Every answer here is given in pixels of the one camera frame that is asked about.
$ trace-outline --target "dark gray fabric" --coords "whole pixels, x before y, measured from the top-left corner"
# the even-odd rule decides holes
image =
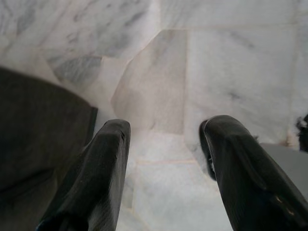
[[[86,143],[91,115],[78,96],[0,68],[0,230],[34,230]]]

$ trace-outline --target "floor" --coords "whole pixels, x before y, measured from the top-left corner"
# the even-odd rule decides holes
[[[198,126],[293,143],[308,113],[308,0],[2,0],[0,65],[61,85],[132,136],[117,231],[230,231]]]

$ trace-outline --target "marble floor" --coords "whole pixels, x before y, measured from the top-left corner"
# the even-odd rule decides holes
[[[198,126],[228,114],[294,141],[308,0],[1,0],[0,65],[87,99],[96,131],[131,123],[117,231],[230,231]]]

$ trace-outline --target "black object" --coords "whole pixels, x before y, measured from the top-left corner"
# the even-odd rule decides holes
[[[298,118],[296,127],[299,130],[299,145],[300,150],[308,153],[308,115],[305,118]]]
[[[0,67],[0,230],[32,231],[93,136],[96,109]]]
[[[308,230],[306,200],[239,121],[213,117],[201,125],[200,140],[234,230]]]
[[[87,231],[94,210],[94,226],[115,231],[129,141],[128,122],[108,121],[69,170],[37,231]]]

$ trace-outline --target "white marble tile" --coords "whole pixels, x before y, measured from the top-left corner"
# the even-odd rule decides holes
[[[232,230],[216,182],[195,164],[139,166],[133,209],[151,230]]]
[[[200,123],[228,114],[259,140],[284,140],[290,111],[295,31],[291,27],[194,31],[190,36],[185,141]]]
[[[299,19],[299,43],[290,121],[290,130],[294,133],[297,132],[296,119],[308,114],[308,15]]]
[[[292,0],[161,0],[163,28],[289,23]]]
[[[145,163],[193,161],[182,135],[145,130],[132,131],[129,155]]]
[[[98,108],[94,135],[108,120],[117,118],[106,95],[105,87],[102,76],[99,76],[84,90],[79,92],[79,96],[87,100],[92,106]]]
[[[297,10],[300,14],[308,13],[308,0],[297,0]]]
[[[103,57],[98,79],[109,101],[111,101],[111,98],[114,95],[126,66],[127,61],[125,60]]]
[[[28,0],[5,7],[18,43],[131,59],[158,33],[158,0]]]
[[[116,231],[149,231],[131,210],[121,207]]]
[[[137,164],[192,163],[194,161],[182,135],[133,129],[122,206],[132,208]]]
[[[112,105],[132,128],[182,133],[186,32],[162,31],[127,66]]]

